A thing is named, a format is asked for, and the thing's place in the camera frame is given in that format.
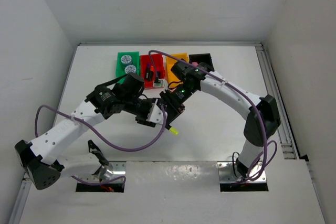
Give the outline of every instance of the orange bin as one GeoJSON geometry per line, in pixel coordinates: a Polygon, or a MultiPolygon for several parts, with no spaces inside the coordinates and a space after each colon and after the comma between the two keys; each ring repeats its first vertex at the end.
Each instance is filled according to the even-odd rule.
{"type": "MultiPolygon", "coordinates": [[[[185,60],[186,62],[189,62],[189,57],[188,57],[188,54],[187,53],[182,53],[182,54],[174,54],[172,55],[176,58],[179,58],[179,59],[183,59],[185,60]]],[[[171,71],[173,65],[176,63],[176,60],[172,59],[172,58],[169,58],[169,57],[166,57],[166,65],[167,65],[167,81],[168,83],[171,83],[172,81],[180,81],[174,74],[173,72],[171,71]]],[[[169,87],[170,88],[175,88],[176,86],[178,85],[178,83],[173,83],[171,84],[169,87]]]]}

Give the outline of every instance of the white wall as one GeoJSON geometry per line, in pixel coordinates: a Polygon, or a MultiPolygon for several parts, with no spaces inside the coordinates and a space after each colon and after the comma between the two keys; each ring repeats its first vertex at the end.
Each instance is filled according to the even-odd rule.
{"type": "MultiPolygon", "coordinates": [[[[0,6],[0,223],[7,223],[23,175],[14,145],[34,137],[40,104],[58,105],[73,49],[44,0],[0,6]]],[[[42,115],[40,130],[53,118],[42,115]]]]}
{"type": "Polygon", "coordinates": [[[336,0],[287,0],[268,48],[323,211],[328,223],[336,223],[336,0]]]}
{"type": "Polygon", "coordinates": [[[267,38],[285,0],[45,0],[79,41],[267,38]]]}

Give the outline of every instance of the yellow-green object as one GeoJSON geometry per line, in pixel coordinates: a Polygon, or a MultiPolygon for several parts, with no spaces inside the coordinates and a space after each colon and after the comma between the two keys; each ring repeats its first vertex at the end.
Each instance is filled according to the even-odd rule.
{"type": "Polygon", "coordinates": [[[173,133],[174,135],[178,135],[179,134],[179,131],[177,130],[177,129],[175,129],[174,127],[171,127],[170,129],[169,129],[169,131],[171,132],[171,133],[173,133]]]}
{"type": "Polygon", "coordinates": [[[136,73],[140,75],[140,54],[139,52],[119,52],[118,58],[117,58],[117,67],[115,69],[115,75],[116,77],[123,76],[125,74],[125,68],[129,67],[130,65],[133,65],[136,67],[136,73]]]}
{"type": "MultiPolygon", "coordinates": [[[[186,62],[189,62],[189,57],[187,53],[182,53],[182,54],[174,54],[172,55],[176,58],[183,59],[186,62]]],[[[176,60],[166,57],[166,65],[167,65],[167,81],[168,83],[171,83],[172,81],[180,81],[171,71],[173,65],[176,63],[176,60]]],[[[178,85],[178,83],[172,83],[169,88],[175,88],[178,85]]]]}

